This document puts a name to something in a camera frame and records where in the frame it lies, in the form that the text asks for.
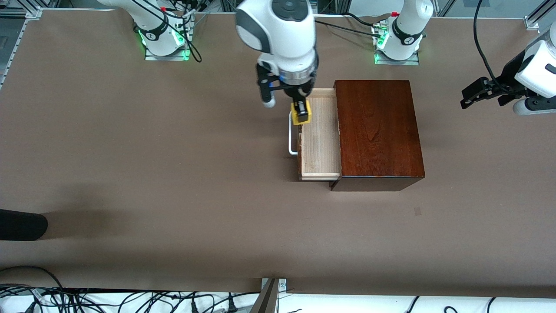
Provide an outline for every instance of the table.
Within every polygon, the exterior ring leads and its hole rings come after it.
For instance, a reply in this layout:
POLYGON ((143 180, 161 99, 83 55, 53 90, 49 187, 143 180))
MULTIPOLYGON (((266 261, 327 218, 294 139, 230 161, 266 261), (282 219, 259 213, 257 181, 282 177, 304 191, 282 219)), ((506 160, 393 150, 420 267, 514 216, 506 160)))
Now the table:
MULTIPOLYGON (((122 10, 28 24, 0 92, 0 199, 45 213, 52 239, 2 242, 0 265, 68 287, 242 291, 280 276, 296 292, 554 296, 556 115, 460 108, 487 74, 470 19, 432 19, 418 67, 374 65, 368 37, 317 25, 316 87, 411 83, 426 178, 399 193, 297 181, 287 99, 260 104, 233 15, 196 27, 201 64, 143 61, 131 26, 122 10)), ((479 33, 495 72, 535 36, 518 19, 479 33)))

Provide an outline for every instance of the dark brown wooden cabinet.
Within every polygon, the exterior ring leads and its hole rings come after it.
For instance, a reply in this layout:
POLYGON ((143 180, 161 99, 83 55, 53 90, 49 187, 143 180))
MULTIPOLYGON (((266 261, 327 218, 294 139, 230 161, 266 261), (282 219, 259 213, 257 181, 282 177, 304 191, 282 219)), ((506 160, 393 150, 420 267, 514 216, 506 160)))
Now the dark brown wooden cabinet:
POLYGON ((308 100, 301 180, 328 180, 334 191, 399 191, 425 177, 408 81, 339 80, 308 100))

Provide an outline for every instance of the black cylinder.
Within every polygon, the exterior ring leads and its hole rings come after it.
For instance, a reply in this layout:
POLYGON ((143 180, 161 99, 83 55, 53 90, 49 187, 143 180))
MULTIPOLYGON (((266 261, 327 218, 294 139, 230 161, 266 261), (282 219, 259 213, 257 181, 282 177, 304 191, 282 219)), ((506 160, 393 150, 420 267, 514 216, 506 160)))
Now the black cylinder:
POLYGON ((0 240, 37 240, 47 228, 48 221, 41 214, 0 209, 0 240))

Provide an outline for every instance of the drawer handle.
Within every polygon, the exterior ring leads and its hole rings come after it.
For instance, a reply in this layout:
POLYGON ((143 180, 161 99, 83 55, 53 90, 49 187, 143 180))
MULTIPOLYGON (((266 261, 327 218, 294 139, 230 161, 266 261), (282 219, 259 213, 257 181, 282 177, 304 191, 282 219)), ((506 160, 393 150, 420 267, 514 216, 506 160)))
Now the drawer handle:
POLYGON ((293 151, 291 150, 291 111, 290 111, 290 117, 289 117, 289 122, 290 125, 288 127, 288 133, 287 133, 287 151, 291 154, 291 155, 297 155, 297 151, 293 151))

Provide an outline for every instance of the yellow object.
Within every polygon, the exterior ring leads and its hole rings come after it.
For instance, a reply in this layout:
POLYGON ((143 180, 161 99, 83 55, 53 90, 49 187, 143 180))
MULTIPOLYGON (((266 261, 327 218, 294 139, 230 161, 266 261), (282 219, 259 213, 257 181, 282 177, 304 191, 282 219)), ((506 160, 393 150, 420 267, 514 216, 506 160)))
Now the yellow object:
POLYGON ((311 113, 311 105, 309 104, 309 100, 305 101, 305 106, 307 108, 307 120, 304 122, 300 122, 297 116, 297 111, 295 110, 294 107, 294 103, 293 102, 291 103, 291 120, 294 123, 294 125, 308 124, 311 122, 312 113, 311 113))

